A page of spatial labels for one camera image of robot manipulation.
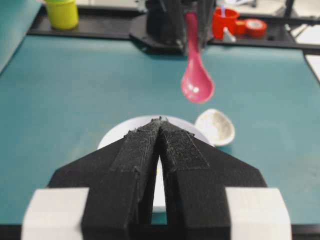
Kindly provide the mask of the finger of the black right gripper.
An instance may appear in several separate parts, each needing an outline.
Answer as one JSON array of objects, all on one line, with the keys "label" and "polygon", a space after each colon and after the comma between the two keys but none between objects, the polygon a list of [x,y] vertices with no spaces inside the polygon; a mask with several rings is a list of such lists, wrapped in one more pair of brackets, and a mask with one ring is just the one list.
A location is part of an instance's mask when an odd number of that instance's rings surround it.
[{"label": "finger of the black right gripper", "polygon": [[197,40],[199,49],[203,49],[207,44],[215,7],[215,0],[197,1]]},{"label": "finger of the black right gripper", "polygon": [[185,54],[187,47],[187,30],[182,1],[163,0],[162,3],[172,25],[175,43],[178,45],[182,53]]}]

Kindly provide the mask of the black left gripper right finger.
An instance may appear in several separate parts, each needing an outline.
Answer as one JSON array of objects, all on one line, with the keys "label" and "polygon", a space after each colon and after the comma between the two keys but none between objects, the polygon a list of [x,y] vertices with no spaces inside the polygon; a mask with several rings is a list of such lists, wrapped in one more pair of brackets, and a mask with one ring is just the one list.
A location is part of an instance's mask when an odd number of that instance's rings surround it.
[{"label": "black left gripper right finger", "polygon": [[285,201],[261,172],[166,120],[158,139],[167,222],[188,240],[290,240]]}]

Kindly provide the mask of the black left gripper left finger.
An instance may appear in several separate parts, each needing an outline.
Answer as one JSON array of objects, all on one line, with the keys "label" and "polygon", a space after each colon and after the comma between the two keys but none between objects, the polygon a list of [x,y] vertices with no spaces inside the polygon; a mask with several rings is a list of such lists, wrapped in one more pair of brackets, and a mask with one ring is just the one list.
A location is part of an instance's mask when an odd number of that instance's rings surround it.
[{"label": "black left gripper left finger", "polygon": [[58,168],[24,215],[24,240],[127,240],[152,214],[160,120]]}]

